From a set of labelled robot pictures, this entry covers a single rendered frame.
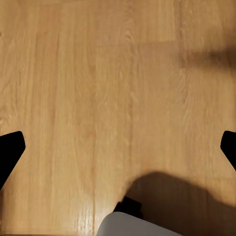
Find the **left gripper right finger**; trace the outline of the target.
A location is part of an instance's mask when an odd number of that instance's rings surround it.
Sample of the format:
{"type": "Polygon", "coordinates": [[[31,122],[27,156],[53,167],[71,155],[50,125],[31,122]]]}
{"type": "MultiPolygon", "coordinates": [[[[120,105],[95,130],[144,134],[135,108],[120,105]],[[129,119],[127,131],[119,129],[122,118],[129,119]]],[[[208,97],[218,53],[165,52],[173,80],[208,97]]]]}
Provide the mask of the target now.
{"type": "Polygon", "coordinates": [[[220,148],[236,170],[236,133],[224,131],[220,148]]]}

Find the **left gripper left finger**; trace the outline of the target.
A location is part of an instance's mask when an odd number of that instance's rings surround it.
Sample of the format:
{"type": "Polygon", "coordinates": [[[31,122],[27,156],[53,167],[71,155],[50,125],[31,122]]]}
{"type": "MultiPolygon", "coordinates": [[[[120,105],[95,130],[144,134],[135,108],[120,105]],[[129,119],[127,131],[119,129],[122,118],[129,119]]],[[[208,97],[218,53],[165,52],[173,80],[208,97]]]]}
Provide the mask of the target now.
{"type": "Polygon", "coordinates": [[[0,190],[25,149],[21,131],[0,136],[0,190]]]}

